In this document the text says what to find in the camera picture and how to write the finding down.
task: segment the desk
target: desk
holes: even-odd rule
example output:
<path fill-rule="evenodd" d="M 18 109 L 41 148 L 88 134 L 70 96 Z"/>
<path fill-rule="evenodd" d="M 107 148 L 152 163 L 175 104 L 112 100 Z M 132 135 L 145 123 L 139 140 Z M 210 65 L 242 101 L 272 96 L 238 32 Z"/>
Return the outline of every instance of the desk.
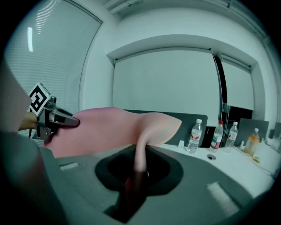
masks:
<path fill-rule="evenodd" d="M 244 156 L 244 153 L 236 147 L 231 148 L 230 153 L 224 152 L 221 148 L 219 148 L 216 153 L 211 153 L 207 148 L 198 148 L 194 154 L 189 154 L 186 150 L 178 148 L 175 145 L 163 144 L 160 147 L 192 156 L 212 164 L 242 185 L 253 198 L 269 190 L 274 183 L 274 179 L 268 173 L 255 165 L 254 162 L 249 160 L 247 156 Z M 216 160 L 208 159 L 208 154 L 213 154 Z"/>

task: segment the roller shade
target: roller shade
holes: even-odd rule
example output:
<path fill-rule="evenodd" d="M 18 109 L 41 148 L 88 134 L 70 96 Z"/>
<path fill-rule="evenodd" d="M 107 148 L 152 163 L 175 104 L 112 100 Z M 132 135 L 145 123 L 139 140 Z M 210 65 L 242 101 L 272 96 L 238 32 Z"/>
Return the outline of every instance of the roller shade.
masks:
<path fill-rule="evenodd" d="M 74 3 L 42 1 L 17 27 L 4 57 L 26 93 L 43 83 L 59 107 L 76 113 L 83 64 L 100 25 Z"/>
<path fill-rule="evenodd" d="M 228 62 L 222 62 L 227 85 L 227 104 L 254 110 L 252 78 L 246 69 Z"/>
<path fill-rule="evenodd" d="M 113 105 L 122 109 L 193 113 L 216 126 L 219 81 L 209 51 L 168 48 L 118 60 Z"/>

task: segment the pink cloth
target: pink cloth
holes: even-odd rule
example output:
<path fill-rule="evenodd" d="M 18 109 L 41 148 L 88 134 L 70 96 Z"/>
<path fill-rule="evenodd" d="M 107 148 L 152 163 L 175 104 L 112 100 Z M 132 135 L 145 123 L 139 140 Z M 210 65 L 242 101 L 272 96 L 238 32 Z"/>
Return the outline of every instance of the pink cloth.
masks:
<path fill-rule="evenodd" d="M 84 155 L 136 144 L 137 171 L 146 169 L 145 146 L 161 145 L 177 132 L 181 121 L 158 112 L 136 114 L 118 108 L 87 109 L 73 117 L 79 126 L 61 127 L 43 144 L 54 157 Z"/>

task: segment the white table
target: white table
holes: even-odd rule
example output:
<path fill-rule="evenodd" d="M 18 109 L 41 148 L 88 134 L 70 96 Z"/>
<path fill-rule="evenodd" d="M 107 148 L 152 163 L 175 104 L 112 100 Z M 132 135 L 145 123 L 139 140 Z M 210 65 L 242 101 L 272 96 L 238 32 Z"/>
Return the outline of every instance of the white table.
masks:
<path fill-rule="evenodd" d="M 163 144 L 160 147 L 202 159 L 212 164 L 243 186 L 253 198 L 271 188 L 274 179 L 270 176 L 268 171 L 275 172 L 275 170 L 280 167 L 281 163 L 280 154 L 273 149 L 272 152 L 269 151 L 266 146 L 263 145 L 260 146 L 261 148 L 259 148 L 255 154 L 257 157 L 260 157 L 261 163 L 259 166 L 236 147 L 231 148 L 230 153 L 224 152 L 221 148 L 219 148 L 216 153 L 211 153 L 207 148 L 198 148 L 194 154 L 190 154 L 185 149 L 178 148 L 175 145 Z M 208 154 L 213 154 L 216 160 L 208 159 Z"/>

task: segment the clear plastic bottle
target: clear plastic bottle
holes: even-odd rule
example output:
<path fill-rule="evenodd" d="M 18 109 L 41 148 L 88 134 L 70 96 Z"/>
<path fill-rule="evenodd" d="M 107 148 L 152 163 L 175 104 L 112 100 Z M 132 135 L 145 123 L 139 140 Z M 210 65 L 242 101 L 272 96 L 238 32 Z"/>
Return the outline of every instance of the clear plastic bottle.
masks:
<path fill-rule="evenodd" d="M 196 124 L 192 128 L 187 151 L 189 153 L 195 153 L 196 149 L 198 148 L 199 141 L 202 135 L 202 126 L 201 126 L 202 120 L 197 119 Z"/>
<path fill-rule="evenodd" d="M 233 147 L 234 142 L 236 140 L 237 134 L 238 134 L 238 129 L 237 129 L 237 122 L 233 122 L 233 126 L 229 131 L 227 142 L 225 143 L 225 152 L 230 152 L 230 147 Z"/>
<path fill-rule="evenodd" d="M 223 137 L 223 121 L 219 121 L 218 126 L 215 129 L 214 136 L 211 142 L 210 151 L 216 152 L 220 146 L 221 139 Z"/>
<path fill-rule="evenodd" d="M 250 156 L 253 156 L 255 151 L 256 151 L 256 148 L 259 144 L 259 129 L 258 128 L 255 128 L 255 132 L 252 133 L 248 140 L 247 140 L 247 144 L 244 148 L 244 152 L 249 154 Z"/>

